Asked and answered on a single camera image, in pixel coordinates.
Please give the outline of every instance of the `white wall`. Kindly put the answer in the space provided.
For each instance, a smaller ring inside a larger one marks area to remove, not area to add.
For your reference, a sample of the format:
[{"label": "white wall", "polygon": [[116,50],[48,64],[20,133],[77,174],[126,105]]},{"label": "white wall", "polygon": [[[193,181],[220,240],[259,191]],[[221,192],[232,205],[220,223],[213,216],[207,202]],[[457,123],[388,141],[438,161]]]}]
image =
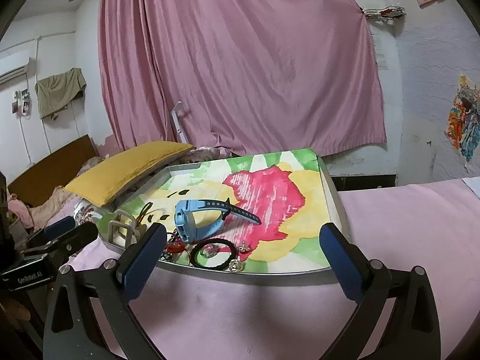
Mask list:
[{"label": "white wall", "polygon": [[445,136],[459,76],[480,84],[477,32],[456,0],[424,8],[416,0],[385,1],[406,9],[405,22],[395,29],[405,121],[397,184],[480,176],[478,156],[468,172]]},{"label": "white wall", "polygon": [[87,82],[85,117],[90,138],[104,145],[112,129],[103,104],[98,65],[98,7],[100,0],[85,0],[76,11],[76,57]]},{"label": "white wall", "polygon": [[[356,0],[364,9],[385,8],[384,0]],[[371,22],[370,29],[378,36],[388,69],[380,69],[383,91],[383,113],[387,144],[364,145],[327,156],[324,161],[332,176],[396,174],[402,133],[402,77],[397,41],[393,26]]]},{"label": "white wall", "polygon": [[[83,100],[73,101],[73,112],[78,126],[75,126],[72,108],[59,113],[57,120],[44,119],[46,137],[38,114],[37,96],[35,94],[35,70],[38,69],[38,79],[53,74],[63,73],[75,67],[75,35],[56,35],[41,38],[38,44],[38,60],[35,61],[36,41],[38,36],[47,36],[58,32],[75,30],[74,13],[53,13],[28,19],[14,21],[0,42],[0,58],[23,49],[30,52],[30,63],[25,75],[0,85],[0,170],[10,182],[23,173],[30,161],[26,154],[21,134],[19,119],[11,113],[11,103],[14,101],[14,91],[28,88],[31,98],[31,114],[21,117],[25,141],[28,147],[31,163],[36,163],[49,154],[47,140],[51,151],[77,139],[87,133]],[[27,43],[11,47],[20,42]]]}]

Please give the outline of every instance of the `watercolor painting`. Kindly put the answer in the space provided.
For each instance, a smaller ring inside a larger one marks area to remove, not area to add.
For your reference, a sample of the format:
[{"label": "watercolor painting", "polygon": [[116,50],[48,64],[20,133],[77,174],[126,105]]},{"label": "watercolor painting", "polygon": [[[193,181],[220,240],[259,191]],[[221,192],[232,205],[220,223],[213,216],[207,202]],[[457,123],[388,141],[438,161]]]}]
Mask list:
[{"label": "watercolor painting", "polygon": [[480,91],[467,76],[460,85],[448,116],[447,137],[468,163],[480,143]]},{"label": "watercolor painting", "polygon": [[[173,214],[181,199],[230,199],[262,220],[254,225],[236,216],[227,217],[215,238],[225,238],[250,252],[241,255],[243,272],[305,272],[329,266],[318,243],[320,227],[329,222],[317,156],[310,149],[260,154],[201,163],[198,169],[171,177],[134,196],[121,208],[137,215],[147,202],[153,207],[143,223],[160,222],[175,229]],[[217,219],[218,211],[193,213],[197,226]],[[226,251],[199,262],[214,266]],[[175,261],[188,264],[184,252]]]}]

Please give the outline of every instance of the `black baseboard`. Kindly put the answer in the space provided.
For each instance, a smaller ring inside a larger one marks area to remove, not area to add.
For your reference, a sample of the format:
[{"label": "black baseboard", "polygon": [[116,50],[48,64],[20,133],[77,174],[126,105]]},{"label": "black baseboard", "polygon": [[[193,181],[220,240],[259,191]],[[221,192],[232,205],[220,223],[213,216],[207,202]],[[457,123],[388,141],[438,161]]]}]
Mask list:
[{"label": "black baseboard", "polygon": [[337,191],[372,190],[395,186],[397,175],[333,176]]}]

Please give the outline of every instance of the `pink cloth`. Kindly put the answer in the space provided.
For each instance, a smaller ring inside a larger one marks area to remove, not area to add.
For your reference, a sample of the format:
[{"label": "pink cloth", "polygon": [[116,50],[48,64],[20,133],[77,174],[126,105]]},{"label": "pink cloth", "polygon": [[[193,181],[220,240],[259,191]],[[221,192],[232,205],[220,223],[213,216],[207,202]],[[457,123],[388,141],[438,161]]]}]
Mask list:
[{"label": "pink cloth", "polygon": [[329,155],[386,142],[373,41],[355,0],[102,0],[102,92],[122,148]]},{"label": "pink cloth", "polygon": [[[480,199],[462,180],[340,192],[351,235],[367,258],[387,267],[423,266],[440,319],[442,359],[480,310]],[[76,270],[116,258],[99,239],[71,264]],[[376,347],[393,303],[381,316],[363,356]],[[130,303],[160,351],[171,360],[318,359],[349,319],[355,303],[340,286],[258,287],[154,269]],[[98,302],[95,311],[110,348],[121,354]],[[188,345],[185,345],[188,334]]]},{"label": "pink cloth", "polygon": [[57,223],[59,220],[66,218],[67,216],[74,216],[74,208],[75,206],[82,201],[82,197],[78,195],[73,195],[70,199],[68,199],[63,207],[58,211],[52,218],[49,219],[46,226],[53,225]]},{"label": "pink cloth", "polygon": [[26,229],[34,227],[33,219],[28,211],[28,207],[23,201],[17,199],[15,193],[11,194],[8,198],[8,211],[13,212],[17,218],[20,219],[20,222]]}]

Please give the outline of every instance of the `table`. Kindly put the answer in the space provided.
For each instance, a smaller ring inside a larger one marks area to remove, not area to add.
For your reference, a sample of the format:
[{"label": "table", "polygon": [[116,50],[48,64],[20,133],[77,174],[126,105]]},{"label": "table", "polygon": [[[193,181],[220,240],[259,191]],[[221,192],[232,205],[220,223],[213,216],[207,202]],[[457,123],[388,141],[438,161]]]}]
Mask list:
[{"label": "table", "polygon": [[[462,180],[346,191],[340,198],[352,240],[368,259],[392,269],[426,269],[446,358],[480,310],[480,199]],[[97,239],[71,265],[89,269],[117,256]],[[392,305],[362,355],[374,350]],[[169,360],[315,360],[355,309],[338,284],[248,286],[158,268],[130,306]],[[121,354],[96,299],[94,309],[110,349]]]}]

